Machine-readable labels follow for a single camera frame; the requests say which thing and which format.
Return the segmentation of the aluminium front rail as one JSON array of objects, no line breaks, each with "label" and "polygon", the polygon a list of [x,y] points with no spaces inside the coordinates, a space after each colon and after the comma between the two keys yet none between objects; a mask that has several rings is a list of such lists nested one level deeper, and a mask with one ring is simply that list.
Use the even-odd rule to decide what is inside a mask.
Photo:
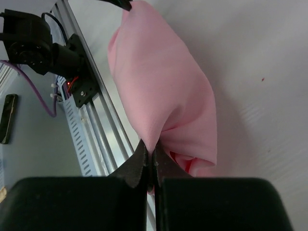
[{"label": "aluminium front rail", "polygon": [[135,147],[127,137],[69,2],[57,1],[52,12],[63,25],[66,35],[77,34],[80,37],[98,80],[99,92],[91,102],[78,108],[78,113],[94,163],[95,176],[108,176],[132,156]]}]

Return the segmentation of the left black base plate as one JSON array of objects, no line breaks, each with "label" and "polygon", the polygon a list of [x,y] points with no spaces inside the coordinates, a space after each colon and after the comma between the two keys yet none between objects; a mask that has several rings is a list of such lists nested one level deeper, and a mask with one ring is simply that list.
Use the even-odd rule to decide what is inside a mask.
[{"label": "left black base plate", "polygon": [[78,67],[77,73],[73,74],[73,79],[70,81],[71,87],[69,87],[76,107],[81,108],[91,102],[92,98],[99,92],[99,84],[80,37],[73,34],[67,45],[70,45],[70,50],[81,58],[81,67]]}]

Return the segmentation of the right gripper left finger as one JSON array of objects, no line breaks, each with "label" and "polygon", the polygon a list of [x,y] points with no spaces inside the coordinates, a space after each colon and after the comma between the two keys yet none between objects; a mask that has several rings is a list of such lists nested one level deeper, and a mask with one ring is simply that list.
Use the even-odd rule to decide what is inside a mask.
[{"label": "right gripper left finger", "polygon": [[107,177],[43,177],[18,181],[0,207],[3,231],[144,231],[147,150]]}]

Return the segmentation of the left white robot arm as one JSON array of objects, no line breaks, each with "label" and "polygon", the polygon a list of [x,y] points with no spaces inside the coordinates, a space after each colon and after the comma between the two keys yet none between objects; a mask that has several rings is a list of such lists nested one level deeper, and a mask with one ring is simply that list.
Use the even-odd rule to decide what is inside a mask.
[{"label": "left white robot arm", "polygon": [[51,14],[54,0],[0,2],[0,58],[36,73],[90,81],[93,71],[79,34],[67,35]]}]

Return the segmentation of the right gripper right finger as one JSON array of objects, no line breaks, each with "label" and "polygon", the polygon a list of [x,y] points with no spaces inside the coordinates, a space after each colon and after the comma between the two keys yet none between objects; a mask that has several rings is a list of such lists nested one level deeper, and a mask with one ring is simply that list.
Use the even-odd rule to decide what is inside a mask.
[{"label": "right gripper right finger", "polygon": [[291,231],[275,187],[260,178],[194,178],[158,143],[153,152],[159,231]]}]

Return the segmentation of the pink t-shirt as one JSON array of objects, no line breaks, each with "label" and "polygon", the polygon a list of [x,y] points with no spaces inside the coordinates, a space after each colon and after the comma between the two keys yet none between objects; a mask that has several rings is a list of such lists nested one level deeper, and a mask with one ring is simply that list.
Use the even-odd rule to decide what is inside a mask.
[{"label": "pink t-shirt", "polygon": [[217,163],[217,117],[211,85],[188,47],[143,0],[123,11],[108,45],[108,63],[123,108],[152,153],[158,142],[193,177]]}]

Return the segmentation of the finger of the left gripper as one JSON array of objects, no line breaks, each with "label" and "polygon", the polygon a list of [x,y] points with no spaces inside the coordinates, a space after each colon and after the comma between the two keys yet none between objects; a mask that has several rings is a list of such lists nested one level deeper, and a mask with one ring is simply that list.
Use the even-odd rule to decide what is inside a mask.
[{"label": "finger of the left gripper", "polygon": [[123,10],[130,11],[132,9],[130,0],[100,0],[104,2],[111,3],[117,7],[120,7]]}]

